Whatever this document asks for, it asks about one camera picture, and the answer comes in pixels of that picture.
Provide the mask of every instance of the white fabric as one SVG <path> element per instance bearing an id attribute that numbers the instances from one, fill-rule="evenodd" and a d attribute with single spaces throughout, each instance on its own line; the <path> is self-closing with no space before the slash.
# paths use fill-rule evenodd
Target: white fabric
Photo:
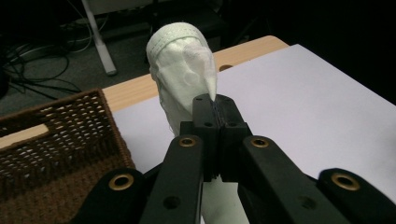
<path id="1" fill-rule="evenodd" d="M 147 45 L 151 77 L 156 81 L 160 104 L 175 136 L 180 122 L 192 120 L 192 99 L 209 93 L 215 100 L 217 73 L 213 54 L 204 36 L 185 22 L 165 25 Z M 236 184 L 220 178 L 204 183 L 202 215 L 205 223 L 248 223 L 236 193 Z"/>

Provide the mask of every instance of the brown basket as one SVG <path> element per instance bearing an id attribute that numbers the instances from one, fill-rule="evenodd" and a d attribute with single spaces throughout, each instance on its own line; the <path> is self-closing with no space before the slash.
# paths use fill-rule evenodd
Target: brown basket
<path id="1" fill-rule="evenodd" d="M 101 90 L 0 118 L 0 142 L 32 127 L 45 131 L 0 147 L 2 224 L 65 223 L 104 174 L 134 168 Z"/>

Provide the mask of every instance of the wooden table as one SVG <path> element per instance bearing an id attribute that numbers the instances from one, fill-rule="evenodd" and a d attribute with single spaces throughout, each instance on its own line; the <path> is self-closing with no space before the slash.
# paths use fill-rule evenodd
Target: wooden table
<path id="1" fill-rule="evenodd" d="M 219 71 L 222 66 L 238 65 L 288 46 L 271 35 L 255 39 L 215 52 L 216 69 Z M 158 95 L 157 86 L 154 80 L 151 79 L 150 74 L 105 88 L 104 93 L 107 103 L 113 112 Z"/>

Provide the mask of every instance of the woven wicker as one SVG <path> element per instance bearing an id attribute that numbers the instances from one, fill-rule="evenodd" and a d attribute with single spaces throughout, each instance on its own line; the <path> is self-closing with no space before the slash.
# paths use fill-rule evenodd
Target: woven wicker
<path id="1" fill-rule="evenodd" d="M 2 224 L 65 223 L 104 174 L 134 168 L 101 90 L 0 118 L 0 137 L 42 124 L 47 132 L 0 148 Z"/>

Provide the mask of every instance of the white paper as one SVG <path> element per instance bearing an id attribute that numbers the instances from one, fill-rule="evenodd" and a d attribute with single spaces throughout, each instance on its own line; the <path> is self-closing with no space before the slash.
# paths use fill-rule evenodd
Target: white paper
<path id="1" fill-rule="evenodd" d="M 218 94 L 304 173 L 346 169 L 396 202 L 396 106 L 312 52 L 294 45 L 225 70 Z M 173 134 L 158 97 L 114 118 L 139 171 L 163 161 Z"/>

